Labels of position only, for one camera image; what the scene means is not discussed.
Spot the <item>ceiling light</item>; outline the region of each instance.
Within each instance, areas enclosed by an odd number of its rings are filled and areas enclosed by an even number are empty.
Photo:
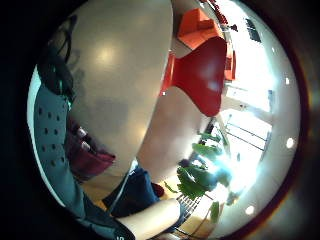
[[[287,148],[292,148],[293,145],[294,145],[294,140],[293,140],[293,138],[288,138],[286,145],[287,145]]]
[[[254,206],[247,207],[245,212],[246,212],[247,215],[253,214],[254,213]]]

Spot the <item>potted plant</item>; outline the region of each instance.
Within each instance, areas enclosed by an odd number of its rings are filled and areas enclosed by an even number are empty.
[[[232,179],[231,172],[227,167],[221,167],[223,166],[223,162],[219,159],[220,156],[226,154],[225,148],[229,147],[228,140],[219,129],[214,135],[209,133],[198,134],[200,135],[200,143],[193,143],[192,149],[195,153],[203,157],[202,159],[198,159],[200,164],[195,164],[188,160],[182,160],[179,163],[177,168],[177,176],[180,181],[177,184],[178,190],[174,190],[165,182],[165,186],[169,191],[174,193],[181,192],[192,200],[204,195],[208,196],[207,193],[213,191],[218,183],[229,189]],[[218,170],[211,171],[208,167],[208,162],[203,159],[219,166]],[[226,204],[231,205],[237,197],[238,195],[236,193],[229,191]],[[220,203],[218,201],[213,201],[208,209],[208,213],[209,212],[211,221],[216,223],[219,217]]]

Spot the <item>table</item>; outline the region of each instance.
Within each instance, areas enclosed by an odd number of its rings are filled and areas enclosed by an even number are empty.
[[[97,201],[120,183],[148,129],[173,14],[170,0],[89,1],[74,14],[68,67],[77,97],[70,114],[116,155],[113,166],[83,184]]]

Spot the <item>seat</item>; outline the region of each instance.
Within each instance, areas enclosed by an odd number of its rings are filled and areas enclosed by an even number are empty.
[[[170,86],[178,87],[203,114],[215,116],[221,105],[226,52],[227,43],[220,37],[210,38],[182,58],[170,52],[160,95]]]
[[[199,8],[183,14],[178,39],[194,50],[211,37],[223,37],[219,26]]]

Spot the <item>white table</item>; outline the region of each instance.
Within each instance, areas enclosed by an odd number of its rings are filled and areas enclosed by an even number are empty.
[[[97,201],[120,183],[148,129],[171,45],[172,6],[91,0],[74,13],[71,115],[116,155],[113,166],[83,185]]]

